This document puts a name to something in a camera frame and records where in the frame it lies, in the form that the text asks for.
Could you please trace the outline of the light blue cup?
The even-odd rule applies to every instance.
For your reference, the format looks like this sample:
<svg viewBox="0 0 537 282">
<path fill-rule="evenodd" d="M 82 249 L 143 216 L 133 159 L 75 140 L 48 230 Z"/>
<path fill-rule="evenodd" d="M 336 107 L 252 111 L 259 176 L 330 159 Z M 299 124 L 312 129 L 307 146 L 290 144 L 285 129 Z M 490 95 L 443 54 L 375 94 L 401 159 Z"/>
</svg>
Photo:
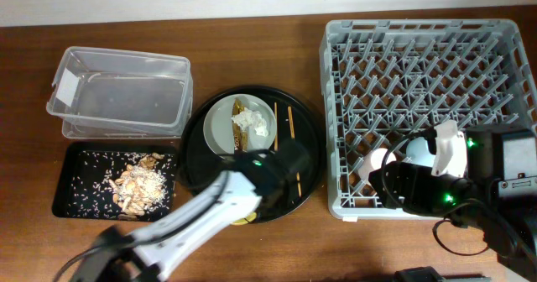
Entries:
<svg viewBox="0 0 537 282">
<path fill-rule="evenodd" d="M 432 167 L 435 160 L 435 155 L 429 151 L 428 142 L 423 137 L 415 138 L 408 143 L 406 156 L 409 158 L 408 163 L 426 167 Z"/>
</svg>

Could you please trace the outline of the grey plate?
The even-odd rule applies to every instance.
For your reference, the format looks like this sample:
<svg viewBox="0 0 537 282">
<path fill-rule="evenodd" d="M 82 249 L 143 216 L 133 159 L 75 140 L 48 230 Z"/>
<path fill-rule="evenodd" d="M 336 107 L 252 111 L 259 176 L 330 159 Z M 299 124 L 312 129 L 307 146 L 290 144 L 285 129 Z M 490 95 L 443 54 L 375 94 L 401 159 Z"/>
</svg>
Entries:
<svg viewBox="0 0 537 282">
<path fill-rule="evenodd" d="M 205 141 L 215 154 L 233 154 L 232 106 L 238 98 L 243 106 L 253 111 L 260 111 L 268 123 L 269 134 L 266 138 L 254 132 L 248 135 L 247 151 L 269 149 L 274 143 L 274 112 L 263 100 L 248 94 L 233 94 L 219 99 L 210 107 L 203 123 Z"/>
</svg>

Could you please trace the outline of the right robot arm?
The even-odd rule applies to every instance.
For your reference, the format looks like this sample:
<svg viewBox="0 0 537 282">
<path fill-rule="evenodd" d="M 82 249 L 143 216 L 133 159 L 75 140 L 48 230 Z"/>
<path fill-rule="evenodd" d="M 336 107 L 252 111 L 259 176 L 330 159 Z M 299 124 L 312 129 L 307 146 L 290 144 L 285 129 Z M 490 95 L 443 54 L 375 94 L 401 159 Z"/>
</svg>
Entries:
<svg viewBox="0 0 537 282">
<path fill-rule="evenodd" d="M 482 231 L 498 262 L 536 279 L 536 137 L 519 125 L 458 129 L 453 121 L 402 137 L 417 138 L 432 165 L 393 161 L 389 148 L 368 181 L 384 207 Z"/>
</svg>

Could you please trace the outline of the white napkin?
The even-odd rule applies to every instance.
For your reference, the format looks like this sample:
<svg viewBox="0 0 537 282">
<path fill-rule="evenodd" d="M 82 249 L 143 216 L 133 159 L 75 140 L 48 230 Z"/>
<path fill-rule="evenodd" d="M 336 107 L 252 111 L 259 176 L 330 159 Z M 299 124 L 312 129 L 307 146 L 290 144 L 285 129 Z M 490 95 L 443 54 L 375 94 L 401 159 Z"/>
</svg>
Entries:
<svg viewBox="0 0 537 282">
<path fill-rule="evenodd" d="M 249 135 L 254 132 L 264 138 L 269 135 L 268 123 L 260 111 L 240 107 L 232 113 L 231 121 L 232 132 L 235 134 Z"/>
</svg>

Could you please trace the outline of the pink cup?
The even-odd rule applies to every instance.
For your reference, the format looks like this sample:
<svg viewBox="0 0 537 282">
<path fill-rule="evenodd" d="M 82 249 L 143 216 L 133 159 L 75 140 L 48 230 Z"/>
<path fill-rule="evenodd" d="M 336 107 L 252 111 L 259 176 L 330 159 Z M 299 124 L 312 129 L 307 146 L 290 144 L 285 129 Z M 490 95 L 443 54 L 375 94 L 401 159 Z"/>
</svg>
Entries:
<svg viewBox="0 0 537 282">
<path fill-rule="evenodd" d="M 363 158 L 362 165 L 358 169 L 358 175 L 361 181 L 364 181 L 368 185 L 370 184 L 369 175 L 381 168 L 383 158 L 387 151 L 386 148 L 374 149 Z"/>
</svg>

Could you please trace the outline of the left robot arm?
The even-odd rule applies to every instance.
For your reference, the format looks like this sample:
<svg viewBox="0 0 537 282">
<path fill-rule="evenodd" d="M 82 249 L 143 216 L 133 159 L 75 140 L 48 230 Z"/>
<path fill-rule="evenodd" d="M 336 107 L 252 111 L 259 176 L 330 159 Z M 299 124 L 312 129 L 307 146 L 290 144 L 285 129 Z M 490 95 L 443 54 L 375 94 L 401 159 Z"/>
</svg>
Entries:
<svg viewBox="0 0 537 282">
<path fill-rule="evenodd" d="M 67 261 L 73 281 L 166 281 L 200 246 L 259 208 L 271 207 L 310 163 L 308 150 L 293 139 L 279 149 L 236 152 L 200 194 L 148 226 L 121 234 L 109 227 L 86 251 Z"/>
</svg>

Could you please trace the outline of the yellow bowl with food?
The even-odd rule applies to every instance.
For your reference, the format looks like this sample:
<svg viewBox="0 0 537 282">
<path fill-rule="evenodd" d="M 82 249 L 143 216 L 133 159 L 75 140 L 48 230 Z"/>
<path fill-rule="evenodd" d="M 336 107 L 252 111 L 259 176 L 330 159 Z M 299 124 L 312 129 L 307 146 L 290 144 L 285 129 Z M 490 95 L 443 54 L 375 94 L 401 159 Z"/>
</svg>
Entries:
<svg viewBox="0 0 537 282">
<path fill-rule="evenodd" d="M 250 212 L 244 218 L 238 219 L 235 222 L 232 222 L 233 226 L 242 226 L 253 222 L 257 218 L 257 213 L 255 211 Z"/>
</svg>

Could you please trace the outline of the wooden chopstick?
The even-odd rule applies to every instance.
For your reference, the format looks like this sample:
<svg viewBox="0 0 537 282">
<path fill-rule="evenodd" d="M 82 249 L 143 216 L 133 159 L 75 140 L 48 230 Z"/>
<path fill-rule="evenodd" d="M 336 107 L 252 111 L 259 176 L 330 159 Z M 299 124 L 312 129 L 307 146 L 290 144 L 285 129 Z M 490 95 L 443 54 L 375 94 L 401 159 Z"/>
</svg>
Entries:
<svg viewBox="0 0 537 282">
<path fill-rule="evenodd" d="M 288 106 L 288 119 L 289 119 L 289 131 L 290 131 L 290 137 L 295 140 L 295 124 L 294 124 L 294 118 L 293 118 L 293 110 L 291 106 Z M 300 172 L 296 173 L 296 182 L 297 182 L 297 191 L 298 191 L 298 197 L 302 197 L 302 188 L 300 183 Z"/>
<path fill-rule="evenodd" d="M 274 102 L 274 125 L 275 125 L 275 135 L 274 135 L 274 151 L 279 150 L 279 137 L 278 137 L 278 103 Z"/>
</svg>

